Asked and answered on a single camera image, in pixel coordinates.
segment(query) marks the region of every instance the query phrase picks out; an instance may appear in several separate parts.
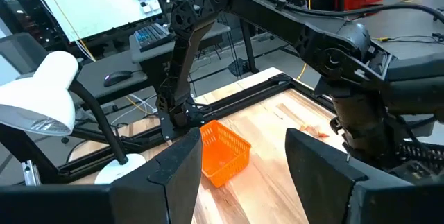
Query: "wooden table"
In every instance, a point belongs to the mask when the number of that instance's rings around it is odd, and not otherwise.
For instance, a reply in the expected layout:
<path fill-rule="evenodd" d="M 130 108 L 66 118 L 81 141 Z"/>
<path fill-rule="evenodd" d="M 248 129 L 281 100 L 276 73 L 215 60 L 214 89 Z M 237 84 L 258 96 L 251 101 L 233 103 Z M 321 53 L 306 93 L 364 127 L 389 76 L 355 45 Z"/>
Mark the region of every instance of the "wooden table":
<path fill-rule="evenodd" d="M 214 102 L 279 73 L 281 71 L 275 68 L 267 69 L 199 96 L 196 101 Z M 202 175 L 192 223 L 308 223 L 287 165 L 285 132 L 287 128 L 299 128 L 304 123 L 318 126 L 330 136 L 322 141 L 344 151 L 342 138 L 330 130 L 329 121 L 333 116 L 303 95 L 287 90 L 219 120 L 251 143 L 250 163 L 218 189 Z M 131 136 L 158 124 L 158 119 L 144 119 L 123 127 L 119 133 Z M 71 158 L 104 146 L 86 142 Z M 167 147 L 168 144 L 163 144 L 142 155 L 149 160 Z M 96 175 L 75 183 L 93 184 Z"/>

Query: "orange plastic basket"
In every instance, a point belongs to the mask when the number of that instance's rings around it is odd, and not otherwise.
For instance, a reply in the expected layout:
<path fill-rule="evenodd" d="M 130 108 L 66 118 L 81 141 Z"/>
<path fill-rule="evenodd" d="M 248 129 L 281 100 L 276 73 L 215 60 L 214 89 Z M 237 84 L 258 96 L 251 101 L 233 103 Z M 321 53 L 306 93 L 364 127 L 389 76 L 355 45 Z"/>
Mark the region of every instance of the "orange plastic basket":
<path fill-rule="evenodd" d="M 251 144 L 218 121 L 200 127 L 202 173 L 215 187 L 224 185 L 248 165 Z"/>

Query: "office chair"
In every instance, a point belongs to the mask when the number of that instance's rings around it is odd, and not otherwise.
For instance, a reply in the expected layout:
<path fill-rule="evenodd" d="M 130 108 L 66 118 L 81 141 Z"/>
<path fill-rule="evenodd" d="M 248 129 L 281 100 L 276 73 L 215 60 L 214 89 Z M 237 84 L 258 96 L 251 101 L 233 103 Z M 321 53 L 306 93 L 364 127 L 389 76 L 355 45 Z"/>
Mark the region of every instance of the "office chair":
<path fill-rule="evenodd" d="M 20 74 L 35 71 L 48 52 L 29 33 L 17 33 L 0 39 L 0 56 Z"/>

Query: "white desk lamp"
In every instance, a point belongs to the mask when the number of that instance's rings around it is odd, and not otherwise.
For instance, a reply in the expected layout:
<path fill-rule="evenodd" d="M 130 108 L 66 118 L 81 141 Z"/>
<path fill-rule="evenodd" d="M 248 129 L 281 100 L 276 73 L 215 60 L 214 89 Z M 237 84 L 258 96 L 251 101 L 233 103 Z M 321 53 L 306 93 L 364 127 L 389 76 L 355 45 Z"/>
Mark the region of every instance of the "white desk lamp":
<path fill-rule="evenodd" d="M 48 54 L 32 77 L 0 87 L 0 123 L 41 135 L 70 135 L 76 116 L 70 89 L 91 108 L 116 155 L 117 159 L 106 165 L 95 181 L 96 184 L 109 184 L 146 160 L 139 154 L 124 154 L 97 100 L 74 80 L 77 71 L 78 63 L 73 55 L 64 51 Z"/>

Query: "floor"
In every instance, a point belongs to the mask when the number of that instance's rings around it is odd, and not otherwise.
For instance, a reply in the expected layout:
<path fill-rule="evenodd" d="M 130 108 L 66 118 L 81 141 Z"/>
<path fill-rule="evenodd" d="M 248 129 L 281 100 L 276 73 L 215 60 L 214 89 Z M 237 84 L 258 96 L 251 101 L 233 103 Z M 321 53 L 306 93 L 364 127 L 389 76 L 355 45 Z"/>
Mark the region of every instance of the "floor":
<path fill-rule="evenodd" d="M 384 3 L 393 3 L 393 1 L 403 0 L 384 0 Z M 416 3 L 431 7 L 444 6 L 442 0 L 415 0 Z M 423 12 L 415 10 L 390 10 L 380 12 L 371 17 L 359 19 L 359 22 L 366 26 L 373 37 L 395 37 L 402 35 L 431 35 L 431 33 L 444 33 L 444 25 L 439 22 L 433 22 L 432 17 Z M 284 46 L 282 40 L 270 40 L 269 35 L 256 37 L 253 41 L 255 55 L 265 53 L 267 51 Z M 412 43 L 385 43 L 382 44 L 391 53 L 400 59 L 415 58 L 430 53 L 444 52 L 444 45 L 440 44 L 412 44 Z M 246 58 L 243 43 L 236 44 L 236 54 L 240 58 Z M 232 53 L 230 49 L 219 52 L 221 60 L 215 53 L 202 57 L 197 60 L 191 69 L 191 78 L 196 79 L 201 76 L 212 73 L 219 69 L 227 67 L 232 62 Z M 263 55 L 256 59 L 258 69 L 267 69 L 276 67 L 290 76 L 299 76 L 303 62 L 284 51 L 275 51 L 267 55 Z M 224 85 L 233 83 L 238 78 L 233 76 L 228 70 L 219 72 L 209 78 L 195 82 L 192 92 L 199 96 L 210 92 Z M 319 79 L 319 75 L 310 67 L 303 74 L 301 81 L 314 87 Z M 154 95 L 153 88 L 147 88 L 140 92 L 134 93 L 140 98 L 148 98 Z M 149 100 L 148 103 L 155 105 L 155 98 Z M 131 107 L 125 98 L 115 101 L 120 109 L 108 115 L 111 123 L 131 123 L 144 116 L 144 112 L 135 107 Z M 85 124 L 84 127 L 96 129 L 94 124 Z M 444 128 L 436 124 L 432 137 L 423 139 L 423 141 L 441 142 L 440 136 L 444 133 Z M 39 135 L 30 135 L 35 143 L 43 150 L 49 159 L 57 166 L 64 164 L 67 160 L 70 150 L 78 144 L 81 139 L 69 138 L 69 142 L 64 144 L 59 137 L 44 137 Z M 0 185 L 14 184 L 23 180 L 19 162 L 9 154 L 9 152 L 0 146 Z"/>

